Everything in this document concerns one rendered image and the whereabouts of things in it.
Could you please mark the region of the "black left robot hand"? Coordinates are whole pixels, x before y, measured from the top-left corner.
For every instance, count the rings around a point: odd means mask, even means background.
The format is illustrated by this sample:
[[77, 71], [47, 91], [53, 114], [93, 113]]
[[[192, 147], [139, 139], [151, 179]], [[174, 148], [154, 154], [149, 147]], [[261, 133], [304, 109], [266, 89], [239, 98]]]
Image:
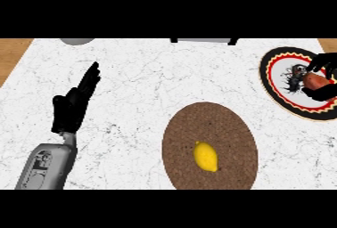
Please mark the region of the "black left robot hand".
[[60, 134], [66, 132], [74, 134], [78, 131], [87, 111], [90, 97], [100, 81], [99, 74], [99, 63], [93, 62], [80, 80], [78, 86], [69, 89], [65, 96], [56, 95], [53, 97], [53, 133]]

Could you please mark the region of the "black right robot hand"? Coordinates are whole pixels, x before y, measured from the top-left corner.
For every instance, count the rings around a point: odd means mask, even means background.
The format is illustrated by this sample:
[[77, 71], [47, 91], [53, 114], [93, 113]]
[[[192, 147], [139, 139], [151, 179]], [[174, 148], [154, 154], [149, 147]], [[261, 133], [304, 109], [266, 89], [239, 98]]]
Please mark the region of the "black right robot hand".
[[[334, 70], [337, 70], [337, 53], [319, 53], [309, 63], [307, 73], [315, 73], [331, 80]], [[315, 101], [324, 102], [337, 97], [337, 84], [329, 83], [318, 90], [304, 87], [301, 91]]]

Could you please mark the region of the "reddish brown sweet potato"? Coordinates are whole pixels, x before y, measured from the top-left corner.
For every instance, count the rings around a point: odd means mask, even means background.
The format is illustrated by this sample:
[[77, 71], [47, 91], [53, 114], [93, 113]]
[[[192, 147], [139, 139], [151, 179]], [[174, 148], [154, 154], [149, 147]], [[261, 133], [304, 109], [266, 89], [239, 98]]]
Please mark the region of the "reddish brown sweet potato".
[[310, 90], [321, 89], [329, 83], [329, 80], [324, 76], [316, 75], [315, 73], [307, 73], [303, 77], [304, 87]]

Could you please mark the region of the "black red patterned plate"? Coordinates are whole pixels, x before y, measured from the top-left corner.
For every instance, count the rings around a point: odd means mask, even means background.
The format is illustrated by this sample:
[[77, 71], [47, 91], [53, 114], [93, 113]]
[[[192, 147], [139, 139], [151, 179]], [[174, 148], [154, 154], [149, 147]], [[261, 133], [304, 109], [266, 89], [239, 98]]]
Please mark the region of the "black red patterned plate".
[[264, 54], [259, 65], [259, 78], [278, 105], [300, 118], [315, 121], [337, 120], [337, 99], [315, 101], [303, 93], [306, 67], [316, 57], [295, 47], [278, 47]]

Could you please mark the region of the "brown round placemat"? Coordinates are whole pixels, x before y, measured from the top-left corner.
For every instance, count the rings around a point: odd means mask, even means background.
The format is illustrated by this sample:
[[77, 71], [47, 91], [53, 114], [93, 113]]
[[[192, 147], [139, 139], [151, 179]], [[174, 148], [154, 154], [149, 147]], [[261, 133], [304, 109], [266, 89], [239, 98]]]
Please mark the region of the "brown round placemat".
[[[193, 159], [195, 142], [208, 143], [219, 170], [204, 171]], [[239, 116], [220, 104], [196, 102], [176, 112], [162, 134], [162, 163], [176, 189], [250, 189], [259, 171], [259, 150]]]

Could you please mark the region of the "grey round object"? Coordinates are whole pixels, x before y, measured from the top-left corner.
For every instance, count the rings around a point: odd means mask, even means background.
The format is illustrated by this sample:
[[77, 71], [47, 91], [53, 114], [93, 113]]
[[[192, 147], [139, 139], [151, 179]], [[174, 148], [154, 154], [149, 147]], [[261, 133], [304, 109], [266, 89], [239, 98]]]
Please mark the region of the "grey round object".
[[90, 41], [93, 41], [94, 38], [60, 38], [60, 41], [66, 44], [66, 45], [84, 45], [87, 44]]

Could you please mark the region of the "grey appliance with black legs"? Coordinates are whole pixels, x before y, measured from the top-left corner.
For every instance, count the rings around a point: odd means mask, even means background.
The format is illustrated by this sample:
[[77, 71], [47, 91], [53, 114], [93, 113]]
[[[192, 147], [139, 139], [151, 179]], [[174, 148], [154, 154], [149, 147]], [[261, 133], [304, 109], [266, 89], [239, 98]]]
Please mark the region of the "grey appliance with black legs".
[[202, 43], [220, 43], [235, 45], [239, 38], [170, 38], [171, 43], [179, 42], [202, 42]]

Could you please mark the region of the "yellow lemon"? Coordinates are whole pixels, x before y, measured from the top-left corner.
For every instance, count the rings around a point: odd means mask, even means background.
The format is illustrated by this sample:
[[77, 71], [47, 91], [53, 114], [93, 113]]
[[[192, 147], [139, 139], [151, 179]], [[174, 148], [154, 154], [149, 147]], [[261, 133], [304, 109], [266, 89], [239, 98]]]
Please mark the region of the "yellow lemon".
[[195, 142], [193, 158], [198, 167], [208, 172], [219, 169], [219, 157], [216, 150], [205, 142]]

